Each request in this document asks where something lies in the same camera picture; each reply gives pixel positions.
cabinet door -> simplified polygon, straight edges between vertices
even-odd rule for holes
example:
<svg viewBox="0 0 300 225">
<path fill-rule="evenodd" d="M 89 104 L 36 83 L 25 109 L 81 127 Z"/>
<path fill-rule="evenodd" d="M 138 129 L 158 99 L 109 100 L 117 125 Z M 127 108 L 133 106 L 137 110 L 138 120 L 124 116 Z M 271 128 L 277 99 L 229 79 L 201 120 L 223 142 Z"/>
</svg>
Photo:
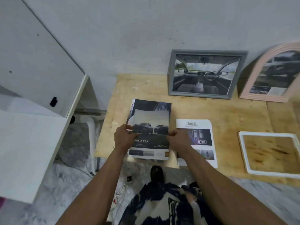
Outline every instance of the cabinet door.
<svg viewBox="0 0 300 225">
<path fill-rule="evenodd" d="M 66 117 L 84 73 L 22 0 L 0 0 L 0 29 L 0 85 Z"/>
</svg>

gray floor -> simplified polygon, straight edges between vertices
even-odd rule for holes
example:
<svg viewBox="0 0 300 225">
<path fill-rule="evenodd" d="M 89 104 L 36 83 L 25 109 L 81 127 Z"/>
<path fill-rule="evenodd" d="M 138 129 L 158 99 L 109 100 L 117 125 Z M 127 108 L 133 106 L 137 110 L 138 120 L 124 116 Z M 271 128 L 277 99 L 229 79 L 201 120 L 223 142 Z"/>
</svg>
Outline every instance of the gray floor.
<svg viewBox="0 0 300 225">
<path fill-rule="evenodd" d="M 58 154 L 66 164 L 89 173 L 90 165 L 87 163 L 89 142 L 86 124 L 69 126 Z M 130 162 L 123 164 L 117 189 L 121 187 L 129 175 L 133 176 L 133 182 L 115 209 L 113 224 L 118 224 L 122 212 L 131 198 L 139 192 L 144 184 L 150 181 L 150 169 L 151 166 L 144 164 Z M 167 182 L 181 185 L 190 184 L 194 181 L 187 170 L 164 168 L 164 171 Z M 87 174 L 69 168 L 56 160 L 47 172 L 35 202 L 29 205 L 6 200 L 0 209 L 0 224 L 55 224 L 90 180 L 91 178 Z M 257 197 L 287 224 L 300 224 L 300 188 L 239 178 L 232 178 L 232 180 Z"/>
</svg>

hand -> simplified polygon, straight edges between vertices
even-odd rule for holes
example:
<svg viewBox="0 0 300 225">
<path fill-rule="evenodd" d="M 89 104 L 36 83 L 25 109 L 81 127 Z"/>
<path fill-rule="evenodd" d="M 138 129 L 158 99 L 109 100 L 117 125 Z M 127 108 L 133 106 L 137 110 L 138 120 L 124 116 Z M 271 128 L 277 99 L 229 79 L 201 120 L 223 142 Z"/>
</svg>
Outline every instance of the hand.
<svg viewBox="0 0 300 225">
<path fill-rule="evenodd" d="M 115 150 L 119 150 L 124 155 L 126 155 L 128 149 L 132 147 L 134 139 L 136 139 L 139 135 L 138 133 L 133 133 L 132 131 L 127 131 L 126 129 L 131 130 L 132 126 L 123 124 L 118 127 L 114 133 Z"/>
<path fill-rule="evenodd" d="M 167 136 L 167 140 L 170 143 L 170 148 L 177 151 L 180 156 L 182 156 L 182 152 L 187 148 L 190 148 L 190 138 L 186 130 L 173 130 Z"/>
</svg>

brochure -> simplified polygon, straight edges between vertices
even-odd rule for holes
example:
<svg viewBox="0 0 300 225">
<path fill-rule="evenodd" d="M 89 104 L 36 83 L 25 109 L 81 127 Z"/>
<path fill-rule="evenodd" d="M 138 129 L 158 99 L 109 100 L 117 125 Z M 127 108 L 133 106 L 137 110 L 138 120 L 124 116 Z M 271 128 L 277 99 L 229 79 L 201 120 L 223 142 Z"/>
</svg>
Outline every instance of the brochure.
<svg viewBox="0 0 300 225">
<path fill-rule="evenodd" d="M 171 103 L 133 99 L 127 124 L 139 133 L 128 155 L 140 159 L 168 160 Z"/>
<path fill-rule="evenodd" d="M 214 138 L 212 136 L 212 124 L 209 120 L 177 119 L 176 126 L 185 129 L 192 142 L 191 146 L 203 155 L 214 168 L 218 167 Z M 184 159 L 178 156 L 178 166 L 187 166 Z"/>
</svg>

steering wheel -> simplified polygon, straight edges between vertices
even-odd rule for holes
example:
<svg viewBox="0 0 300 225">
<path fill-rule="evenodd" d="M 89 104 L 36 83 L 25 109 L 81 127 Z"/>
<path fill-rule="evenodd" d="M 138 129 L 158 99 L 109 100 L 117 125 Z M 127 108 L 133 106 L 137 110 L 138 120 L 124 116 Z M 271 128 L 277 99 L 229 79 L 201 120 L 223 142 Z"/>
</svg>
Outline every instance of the steering wheel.
<svg viewBox="0 0 300 225">
<path fill-rule="evenodd" d="M 213 81 L 215 79 L 218 78 L 218 75 L 216 72 L 208 72 L 207 74 L 205 74 L 205 79 L 207 79 L 208 81 Z"/>
</svg>

